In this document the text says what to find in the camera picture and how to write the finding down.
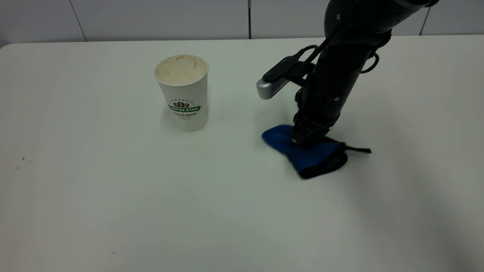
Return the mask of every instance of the white table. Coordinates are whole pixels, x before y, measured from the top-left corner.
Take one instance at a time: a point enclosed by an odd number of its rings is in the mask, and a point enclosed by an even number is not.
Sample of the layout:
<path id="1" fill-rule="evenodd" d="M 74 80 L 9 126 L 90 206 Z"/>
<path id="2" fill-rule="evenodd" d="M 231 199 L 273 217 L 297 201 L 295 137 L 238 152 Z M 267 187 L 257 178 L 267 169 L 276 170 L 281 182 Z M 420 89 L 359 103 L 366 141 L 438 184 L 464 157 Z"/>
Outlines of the white table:
<path id="1" fill-rule="evenodd" d="M 394 37 L 308 181 L 267 146 L 295 85 L 255 83 L 321 39 L 16 44 L 0 50 L 0 271 L 484 271 L 484 36 Z M 153 78 L 210 65 L 182 132 Z"/>

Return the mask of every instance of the cable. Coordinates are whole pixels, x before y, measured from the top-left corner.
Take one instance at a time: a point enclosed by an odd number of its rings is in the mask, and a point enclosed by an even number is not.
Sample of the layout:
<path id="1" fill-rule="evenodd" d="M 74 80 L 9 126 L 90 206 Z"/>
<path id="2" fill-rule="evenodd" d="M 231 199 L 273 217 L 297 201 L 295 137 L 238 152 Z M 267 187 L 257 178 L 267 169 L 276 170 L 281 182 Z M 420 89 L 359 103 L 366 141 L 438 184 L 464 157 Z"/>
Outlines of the cable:
<path id="1" fill-rule="evenodd" d="M 380 57 L 378 56 L 378 54 L 375 53 L 375 62 L 370 66 L 370 68 L 368 68 L 364 71 L 361 71 L 360 74 L 368 73 L 371 70 L 373 70 L 377 66 L 379 61 L 380 61 Z"/>
<path id="2" fill-rule="evenodd" d="M 346 21 L 351 18 L 351 16 L 353 15 L 353 13 L 361 6 L 361 4 L 363 4 L 363 2 L 365 2 L 366 0 L 359 0 L 354 6 L 353 8 L 351 8 L 351 10 L 349 11 L 349 13 L 341 20 L 341 23 L 339 25 L 337 25 L 334 30 L 328 35 L 328 37 L 326 37 L 326 39 L 324 39 L 323 43 L 318 46 L 314 51 L 313 53 L 311 53 L 311 55 L 302 63 L 303 66 L 307 66 L 309 63 L 311 63 L 314 58 L 319 54 L 321 53 L 321 51 L 328 45 L 328 43 L 331 41 L 331 39 L 334 37 L 334 35 L 336 34 L 336 32 L 339 30 L 339 28 L 344 24 L 346 23 Z"/>
<path id="3" fill-rule="evenodd" d="M 299 50 L 299 52 L 297 52 L 294 56 L 297 56 L 298 58 L 300 58 L 307 50 L 317 48 L 317 47 L 318 47 L 317 45 L 306 46 L 305 48 Z"/>

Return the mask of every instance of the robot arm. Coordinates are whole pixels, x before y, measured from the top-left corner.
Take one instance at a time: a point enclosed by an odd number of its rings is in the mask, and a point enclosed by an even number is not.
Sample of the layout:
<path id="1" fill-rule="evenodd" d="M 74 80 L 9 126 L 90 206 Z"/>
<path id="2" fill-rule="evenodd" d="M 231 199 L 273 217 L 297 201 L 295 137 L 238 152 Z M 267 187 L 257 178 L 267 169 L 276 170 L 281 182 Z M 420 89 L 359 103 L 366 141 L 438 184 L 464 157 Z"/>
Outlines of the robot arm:
<path id="1" fill-rule="evenodd" d="M 326 40 L 304 62 L 298 54 L 284 58 L 257 83 L 269 99 L 288 81 L 302 88 L 296 93 L 298 113 L 291 140 L 310 145 L 325 136 L 339 118 L 358 76 L 378 63 L 376 50 L 390 40 L 394 26 L 438 0 L 331 0 L 325 15 Z M 311 61 L 319 54 L 316 65 Z M 362 71 L 364 64 L 374 64 Z"/>

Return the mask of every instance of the cup rim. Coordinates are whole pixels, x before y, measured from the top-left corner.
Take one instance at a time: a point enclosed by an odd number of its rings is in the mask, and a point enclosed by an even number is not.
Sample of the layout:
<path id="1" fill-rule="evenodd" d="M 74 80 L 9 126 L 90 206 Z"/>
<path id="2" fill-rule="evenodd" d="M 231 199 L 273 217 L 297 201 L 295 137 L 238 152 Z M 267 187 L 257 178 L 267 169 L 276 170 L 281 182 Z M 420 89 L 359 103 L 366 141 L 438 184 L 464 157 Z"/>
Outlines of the cup rim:
<path id="1" fill-rule="evenodd" d="M 156 68 L 158 67 L 158 65 L 162 62 L 164 62 L 166 59 L 169 59 L 169 58 L 172 58 L 172 57 L 175 57 L 175 56 L 192 56 L 192 57 L 196 57 L 196 58 L 199 58 L 199 59 L 202 59 L 205 64 L 207 65 L 207 70 L 205 71 L 205 73 L 197 80 L 195 80 L 194 82 L 190 82 L 190 83 L 186 83 L 186 84 L 168 84 L 166 82 L 163 82 L 161 81 L 160 79 L 158 79 L 156 77 Z M 207 63 L 206 60 L 204 60 L 203 58 L 199 57 L 199 56 L 196 56 L 196 55 L 192 55 L 192 54 L 175 54 L 175 55 L 171 55 L 171 56 L 168 56 L 162 60 L 160 60 L 154 67 L 153 69 L 153 75 L 154 75 L 154 78 L 156 79 L 156 81 L 158 81 L 159 83 L 163 84 L 163 85 L 166 85 L 166 86 L 170 86 L 170 87 L 186 87 L 186 86 L 190 86 L 190 85 L 193 85 L 193 84 L 196 84 L 198 82 L 200 82 L 206 75 L 207 73 L 209 72 L 209 64 Z"/>

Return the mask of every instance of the paper cup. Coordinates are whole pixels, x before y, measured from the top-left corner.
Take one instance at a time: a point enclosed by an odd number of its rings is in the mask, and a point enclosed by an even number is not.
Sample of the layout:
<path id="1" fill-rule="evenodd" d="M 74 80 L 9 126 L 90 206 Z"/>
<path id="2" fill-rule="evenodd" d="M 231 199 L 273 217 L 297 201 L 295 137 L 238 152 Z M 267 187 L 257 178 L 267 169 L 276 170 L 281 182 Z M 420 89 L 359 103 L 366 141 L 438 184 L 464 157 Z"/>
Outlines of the paper cup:
<path id="1" fill-rule="evenodd" d="M 175 55 L 158 63 L 154 75 L 175 125 L 196 131 L 207 122 L 208 64 L 194 55 Z"/>

